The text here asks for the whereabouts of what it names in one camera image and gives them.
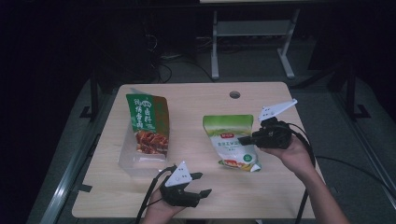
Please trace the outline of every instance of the green snack bag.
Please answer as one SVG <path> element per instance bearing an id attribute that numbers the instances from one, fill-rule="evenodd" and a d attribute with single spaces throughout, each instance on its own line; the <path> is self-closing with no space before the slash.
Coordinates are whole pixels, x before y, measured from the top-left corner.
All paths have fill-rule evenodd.
<path id="1" fill-rule="evenodd" d="M 244 171 L 262 168 L 253 145 L 242 146 L 239 137 L 251 135 L 252 115 L 204 116 L 204 129 L 221 157 L 220 164 Z"/>
<path id="2" fill-rule="evenodd" d="M 149 94 L 126 94 L 131 112 L 136 150 L 145 154 L 163 154 L 169 143 L 169 112 L 166 99 Z"/>

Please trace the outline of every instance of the white paper tag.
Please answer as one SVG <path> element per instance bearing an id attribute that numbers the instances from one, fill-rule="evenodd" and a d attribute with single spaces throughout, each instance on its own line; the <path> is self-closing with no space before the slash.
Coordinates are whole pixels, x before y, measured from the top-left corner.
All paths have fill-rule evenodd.
<path id="1" fill-rule="evenodd" d="M 259 115 L 259 121 L 275 117 L 276 115 L 282 113 L 283 111 L 287 110 L 289 107 L 295 104 L 297 104 L 297 100 L 293 99 L 292 101 L 285 102 L 279 105 L 264 106 L 262 108 L 262 112 Z"/>
<path id="2" fill-rule="evenodd" d="M 176 170 L 169 176 L 169 179 L 166 181 L 166 187 L 173 187 L 176 185 L 187 184 L 192 181 L 192 177 L 190 175 L 189 169 L 187 168 L 186 162 L 182 162 Z"/>

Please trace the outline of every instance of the table hole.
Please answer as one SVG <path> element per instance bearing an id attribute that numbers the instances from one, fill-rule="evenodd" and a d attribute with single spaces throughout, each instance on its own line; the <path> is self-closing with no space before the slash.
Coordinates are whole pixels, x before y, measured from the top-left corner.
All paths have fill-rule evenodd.
<path id="1" fill-rule="evenodd" d="M 239 93 L 239 91 L 231 91 L 230 97 L 233 99 L 238 99 L 239 97 L 241 97 L 241 93 Z"/>

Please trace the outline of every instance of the table leg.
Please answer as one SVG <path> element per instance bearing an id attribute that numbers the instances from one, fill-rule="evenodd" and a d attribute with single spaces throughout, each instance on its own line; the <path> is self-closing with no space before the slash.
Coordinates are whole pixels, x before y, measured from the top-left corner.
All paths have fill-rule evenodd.
<path id="1" fill-rule="evenodd" d="M 286 53 L 288 52 L 289 44 L 290 44 L 291 38 L 293 36 L 294 28 L 296 26 L 296 22 L 297 22 L 299 13 L 300 13 L 300 9 L 297 8 L 293 13 L 293 17 L 291 18 L 291 21 L 290 21 L 290 24 L 288 27 L 288 31 L 286 33 L 285 43 L 281 49 L 277 50 L 279 59 L 282 62 L 283 68 L 285 69 L 286 76 L 290 79 L 294 78 L 294 73 L 293 73 L 293 70 L 291 69 L 289 60 L 286 56 Z"/>
<path id="2" fill-rule="evenodd" d="M 212 38 L 212 78 L 219 79 L 219 65 L 218 65 L 218 12 L 213 14 L 213 38 Z"/>

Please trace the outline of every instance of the wrist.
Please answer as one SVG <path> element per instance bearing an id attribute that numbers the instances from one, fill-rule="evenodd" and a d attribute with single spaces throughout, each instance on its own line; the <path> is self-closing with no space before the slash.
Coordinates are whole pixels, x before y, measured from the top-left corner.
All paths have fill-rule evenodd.
<path id="1" fill-rule="evenodd" d="M 172 219 L 173 213 L 170 211 L 148 208 L 145 217 L 143 219 L 143 224 L 163 224 L 167 223 Z"/>
<path id="2" fill-rule="evenodd" d="M 296 176 L 305 184 L 309 185 L 312 182 L 316 182 L 318 180 L 321 181 L 321 177 L 318 174 L 317 170 L 315 168 L 309 169 L 304 172 L 300 172 L 299 174 L 296 174 Z"/>

